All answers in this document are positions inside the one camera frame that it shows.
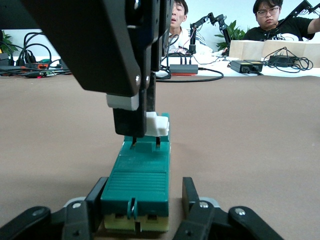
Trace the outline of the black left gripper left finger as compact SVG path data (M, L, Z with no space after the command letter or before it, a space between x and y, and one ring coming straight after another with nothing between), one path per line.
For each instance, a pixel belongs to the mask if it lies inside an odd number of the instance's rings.
M101 177L86 197L69 200L56 212L46 206L26 209L0 228L2 240L92 240L102 222Z

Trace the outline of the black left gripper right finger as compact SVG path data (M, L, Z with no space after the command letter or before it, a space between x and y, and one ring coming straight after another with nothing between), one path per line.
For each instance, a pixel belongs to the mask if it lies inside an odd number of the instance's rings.
M199 197L191 177L182 178L185 214L174 240L282 240L251 208L238 205L228 211L213 198Z

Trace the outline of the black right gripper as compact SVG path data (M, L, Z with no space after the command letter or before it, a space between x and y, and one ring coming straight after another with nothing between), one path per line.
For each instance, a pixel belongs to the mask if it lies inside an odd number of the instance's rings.
M106 94L116 133L144 136L146 111L156 111L151 72L160 69L173 1L24 0L22 5L80 86Z

